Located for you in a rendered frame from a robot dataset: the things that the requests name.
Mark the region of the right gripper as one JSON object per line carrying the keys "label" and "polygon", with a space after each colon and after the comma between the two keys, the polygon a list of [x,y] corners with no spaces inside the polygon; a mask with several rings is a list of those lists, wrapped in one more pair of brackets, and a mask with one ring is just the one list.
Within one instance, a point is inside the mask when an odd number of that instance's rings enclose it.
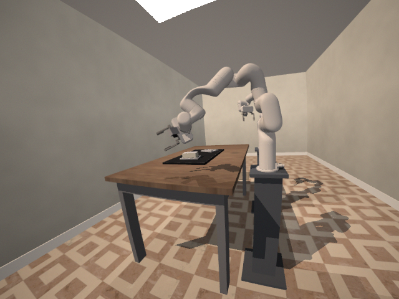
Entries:
{"label": "right gripper", "polygon": [[246,113],[246,112],[251,113],[253,115],[253,121],[255,121],[254,113],[252,113],[253,112],[253,106],[245,105],[245,106],[241,107],[241,112],[242,112],[242,115],[243,115],[243,121],[244,121],[244,113]]}

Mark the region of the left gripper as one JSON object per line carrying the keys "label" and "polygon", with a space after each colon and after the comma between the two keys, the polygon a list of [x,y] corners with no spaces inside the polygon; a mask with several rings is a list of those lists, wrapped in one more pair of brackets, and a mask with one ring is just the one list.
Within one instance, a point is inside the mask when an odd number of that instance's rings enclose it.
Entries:
{"label": "left gripper", "polygon": [[[174,119],[172,119],[171,123],[172,123],[172,125],[173,125],[172,127],[177,127],[177,126],[178,126],[177,117],[174,118]],[[162,134],[163,131],[169,129],[169,127],[171,127],[171,126],[168,125],[167,128],[164,128],[164,129],[162,129],[162,130],[156,132],[156,134],[157,134],[157,135]],[[167,151],[167,150],[171,149],[172,147],[178,145],[178,144],[180,143],[179,140],[181,140],[183,144],[187,144],[188,142],[190,142],[190,141],[193,140],[193,134],[192,134],[191,130],[190,130],[190,134],[188,134],[188,133],[183,133],[183,132],[182,132],[182,133],[177,134],[177,135],[178,135],[178,136],[177,136],[178,139],[175,140],[175,141],[176,141],[176,144],[174,144],[173,146],[169,146],[169,147],[165,148],[165,149],[164,149],[165,151]]]}

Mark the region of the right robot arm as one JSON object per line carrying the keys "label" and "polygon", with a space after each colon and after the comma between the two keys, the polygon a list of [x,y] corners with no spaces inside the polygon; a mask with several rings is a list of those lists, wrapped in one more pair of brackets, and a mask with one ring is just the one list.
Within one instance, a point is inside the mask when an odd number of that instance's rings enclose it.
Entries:
{"label": "right robot arm", "polygon": [[[247,97],[246,97],[246,101],[241,101],[241,100],[239,100],[238,101],[238,110],[239,110],[239,112],[241,112],[241,107],[243,107],[243,106],[245,106],[245,105],[247,105],[247,106],[249,106],[250,105],[250,103],[251,103],[251,101],[253,101],[253,98],[252,98],[252,94],[249,94]],[[248,103],[247,103],[248,102]],[[248,113],[244,113],[244,116],[247,116],[248,115]]]}

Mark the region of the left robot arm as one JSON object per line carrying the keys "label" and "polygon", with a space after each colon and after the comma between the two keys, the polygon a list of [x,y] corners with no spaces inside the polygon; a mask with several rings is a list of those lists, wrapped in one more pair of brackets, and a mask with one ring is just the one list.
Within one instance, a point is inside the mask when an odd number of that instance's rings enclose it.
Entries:
{"label": "left robot arm", "polygon": [[276,162],[276,135],[282,127],[282,115],[277,97],[267,92],[263,71],[256,64],[244,65],[237,74],[229,67],[223,67],[205,86],[192,89],[182,99],[181,112],[178,117],[178,126],[167,129],[169,136],[176,138],[180,133],[190,134],[192,124],[205,115],[205,110],[199,106],[193,97],[196,95],[210,95],[217,97],[225,88],[243,87],[251,83],[251,93],[254,106],[262,117],[257,122],[259,136],[259,166],[258,171],[271,173],[284,167]]}

